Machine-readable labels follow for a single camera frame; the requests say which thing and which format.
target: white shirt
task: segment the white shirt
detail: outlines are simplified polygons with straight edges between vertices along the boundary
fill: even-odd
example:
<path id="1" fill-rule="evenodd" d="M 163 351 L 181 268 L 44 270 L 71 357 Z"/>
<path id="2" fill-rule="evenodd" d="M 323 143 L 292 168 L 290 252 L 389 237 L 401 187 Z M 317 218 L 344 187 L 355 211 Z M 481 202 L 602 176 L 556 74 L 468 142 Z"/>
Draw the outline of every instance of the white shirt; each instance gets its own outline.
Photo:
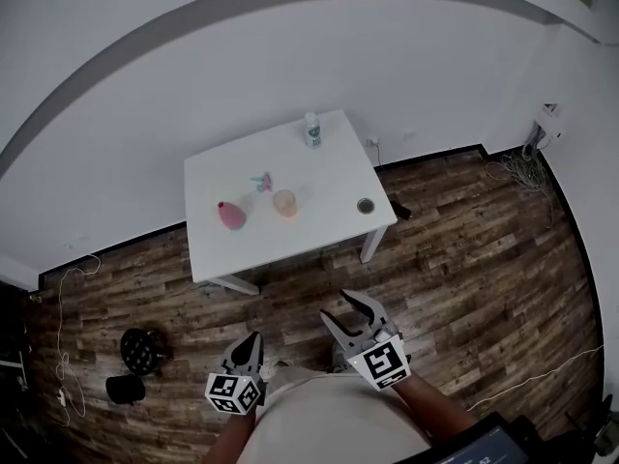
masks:
<path id="1" fill-rule="evenodd" d="M 267 398 L 240 464 L 392 464 L 429 448 L 392 389 L 323 375 Z"/>

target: table top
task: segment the table top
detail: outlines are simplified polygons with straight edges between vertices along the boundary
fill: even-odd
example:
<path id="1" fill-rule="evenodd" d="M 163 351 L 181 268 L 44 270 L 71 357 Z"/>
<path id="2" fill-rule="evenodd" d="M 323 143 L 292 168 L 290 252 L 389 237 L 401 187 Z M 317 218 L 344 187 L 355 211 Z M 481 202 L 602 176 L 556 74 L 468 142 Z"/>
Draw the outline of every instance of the table top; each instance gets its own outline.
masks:
<path id="1" fill-rule="evenodd" d="M 193 281 L 272 263 L 366 234 L 396 222 L 385 190 L 342 110 L 318 115 L 322 145 L 304 138 L 305 120 L 231 141 L 185 160 L 185 207 Z M 269 172 L 274 192 L 258 192 Z M 298 212 L 282 217 L 280 189 L 295 193 Z M 357 202 L 374 210 L 363 215 Z M 220 220 L 218 203 L 234 203 L 247 221 L 238 230 Z"/>

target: pink vase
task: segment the pink vase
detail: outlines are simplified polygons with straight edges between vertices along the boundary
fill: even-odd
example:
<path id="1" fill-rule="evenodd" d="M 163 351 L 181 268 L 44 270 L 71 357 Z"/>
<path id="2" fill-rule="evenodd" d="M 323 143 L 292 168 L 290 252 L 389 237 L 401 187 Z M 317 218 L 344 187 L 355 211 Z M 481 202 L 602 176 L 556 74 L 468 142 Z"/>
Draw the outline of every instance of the pink vase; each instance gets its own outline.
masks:
<path id="1" fill-rule="evenodd" d="M 245 225 L 245 214 L 238 206 L 232 203 L 221 202 L 217 205 L 223 224 L 230 230 L 238 230 Z"/>

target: round metal grommet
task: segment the round metal grommet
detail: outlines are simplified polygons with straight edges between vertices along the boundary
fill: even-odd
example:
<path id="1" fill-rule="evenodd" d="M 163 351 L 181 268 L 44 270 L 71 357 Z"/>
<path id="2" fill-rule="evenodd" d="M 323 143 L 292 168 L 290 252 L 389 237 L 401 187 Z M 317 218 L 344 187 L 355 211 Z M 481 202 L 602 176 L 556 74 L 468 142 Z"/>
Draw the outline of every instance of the round metal grommet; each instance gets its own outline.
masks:
<path id="1" fill-rule="evenodd" d="M 366 197 L 364 197 L 363 199 L 360 199 L 357 203 L 357 210 L 359 210 L 359 213 L 369 215 L 371 212 L 374 211 L 374 202 L 371 199 L 367 199 Z"/>

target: forearm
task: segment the forearm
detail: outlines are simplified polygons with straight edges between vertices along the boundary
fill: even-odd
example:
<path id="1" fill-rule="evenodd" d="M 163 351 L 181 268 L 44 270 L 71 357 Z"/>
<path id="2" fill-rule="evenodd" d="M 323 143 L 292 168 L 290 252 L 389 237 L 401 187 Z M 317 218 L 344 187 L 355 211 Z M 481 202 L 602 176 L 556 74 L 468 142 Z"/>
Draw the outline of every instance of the forearm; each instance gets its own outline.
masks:
<path id="1" fill-rule="evenodd" d="M 230 416 L 202 464 L 235 464 L 255 427 L 255 406 L 244 416 Z"/>
<path id="2" fill-rule="evenodd" d="M 439 442 L 450 440 L 477 422 L 415 373 L 396 383 L 394 389 L 413 412 L 415 421 Z"/>

